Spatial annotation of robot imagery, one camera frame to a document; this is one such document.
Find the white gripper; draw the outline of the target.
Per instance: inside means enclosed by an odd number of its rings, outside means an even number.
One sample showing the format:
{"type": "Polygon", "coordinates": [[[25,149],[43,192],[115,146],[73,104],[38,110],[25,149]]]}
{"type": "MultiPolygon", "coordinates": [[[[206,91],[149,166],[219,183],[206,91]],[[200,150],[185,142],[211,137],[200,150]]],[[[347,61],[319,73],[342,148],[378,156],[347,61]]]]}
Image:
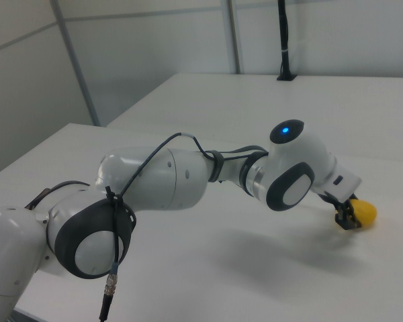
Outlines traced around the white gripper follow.
{"type": "Polygon", "coordinates": [[[358,199],[354,193],[361,182],[360,177],[347,170],[335,158],[334,166],[327,177],[314,184],[314,192],[322,195],[322,200],[332,204],[336,209],[335,221],[344,230],[362,227],[351,204],[351,200],[358,199]]]}

